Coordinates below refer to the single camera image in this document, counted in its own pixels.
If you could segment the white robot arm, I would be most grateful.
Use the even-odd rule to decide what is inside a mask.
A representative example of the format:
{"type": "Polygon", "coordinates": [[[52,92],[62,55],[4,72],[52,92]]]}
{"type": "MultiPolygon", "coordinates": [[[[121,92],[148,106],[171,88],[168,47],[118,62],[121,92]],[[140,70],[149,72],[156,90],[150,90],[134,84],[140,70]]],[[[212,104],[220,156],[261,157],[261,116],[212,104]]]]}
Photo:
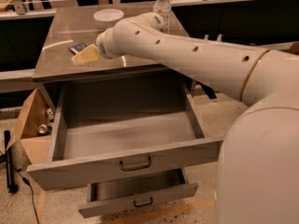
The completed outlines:
{"type": "Polygon", "coordinates": [[[118,21],[72,62],[132,55],[248,106],[218,159],[217,224],[299,224],[299,56],[169,35],[154,13],[118,21]]]}

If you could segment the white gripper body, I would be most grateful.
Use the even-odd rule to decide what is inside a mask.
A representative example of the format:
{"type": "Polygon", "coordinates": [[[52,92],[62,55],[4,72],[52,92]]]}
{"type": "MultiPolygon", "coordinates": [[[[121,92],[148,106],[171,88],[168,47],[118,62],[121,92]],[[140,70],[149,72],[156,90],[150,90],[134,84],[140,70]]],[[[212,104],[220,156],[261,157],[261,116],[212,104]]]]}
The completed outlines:
{"type": "Polygon", "coordinates": [[[99,53],[106,59],[115,59],[120,57],[111,45],[113,44],[112,29],[106,29],[96,38],[96,47],[99,53]]]}

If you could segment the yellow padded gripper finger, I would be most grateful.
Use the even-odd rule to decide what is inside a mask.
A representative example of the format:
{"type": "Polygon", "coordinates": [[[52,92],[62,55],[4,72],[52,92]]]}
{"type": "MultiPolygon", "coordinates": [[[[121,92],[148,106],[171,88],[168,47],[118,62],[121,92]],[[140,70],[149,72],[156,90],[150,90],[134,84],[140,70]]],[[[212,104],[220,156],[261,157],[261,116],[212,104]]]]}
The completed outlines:
{"type": "Polygon", "coordinates": [[[74,65],[83,65],[86,63],[91,63],[98,61],[101,58],[98,47],[94,44],[84,48],[83,50],[77,52],[71,61],[74,65]]]}

